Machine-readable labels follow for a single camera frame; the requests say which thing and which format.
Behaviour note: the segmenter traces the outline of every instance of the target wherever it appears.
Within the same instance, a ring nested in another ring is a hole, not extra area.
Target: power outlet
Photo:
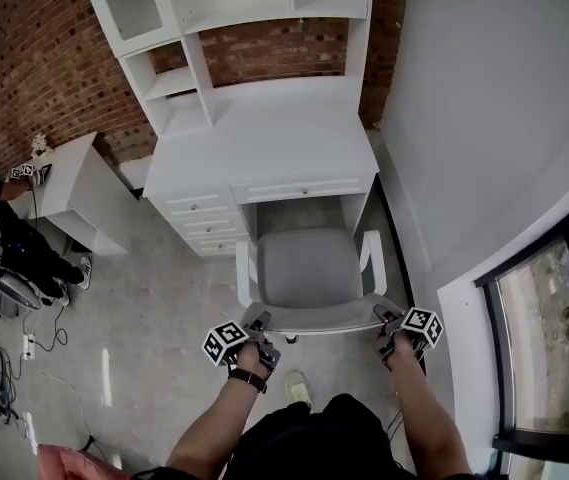
[[[24,336],[24,360],[32,361],[35,358],[35,335]]]

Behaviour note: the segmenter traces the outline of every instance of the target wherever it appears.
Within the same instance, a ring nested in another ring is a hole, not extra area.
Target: person's left hand
[[[260,355],[255,343],[246,343],[237,354],[237,367],[242,370],[254,373],[266,380],[268,369],[260,363]]]

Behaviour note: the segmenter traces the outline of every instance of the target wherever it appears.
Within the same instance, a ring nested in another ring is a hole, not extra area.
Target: forearm
[[[218,478],[242,436],[257,389],[229,379],[213,405],[189,427],[167,462],[198,478]]]
[[[439,480],[469,473],[455,422],[431,393],[417,359],[392,358],[389,364],[400,398],[406,439],[420,478]]]
[[[20,197],[24,192],[30,188],[26,180],[15,180],[4,183],[2,186],[2,194],[0,195],[1,201],[13,201]]]

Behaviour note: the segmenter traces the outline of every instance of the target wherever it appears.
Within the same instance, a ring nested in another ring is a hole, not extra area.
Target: chair seat
[[[263,236],[257,245],[260,296],[291,309],[321,308],[362,297],[359,257],[341,229],[297,229]]]

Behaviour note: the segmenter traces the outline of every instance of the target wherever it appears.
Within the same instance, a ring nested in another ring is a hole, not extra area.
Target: white side desk
[[[40,162],[52,167],[46,183],[35,189],[37,216],[95,254],[121,254],[130,248],[137,200],[93,148],[96,135],[67,142]],[[11,206],[20,218],[36,216],[31,192]]]
[[[144,188],[200,256],[255,240],[256,203],[339,196],[354,232],[379,171],[362,123],[333,80],[216,89],[215,127],[158,141]]]

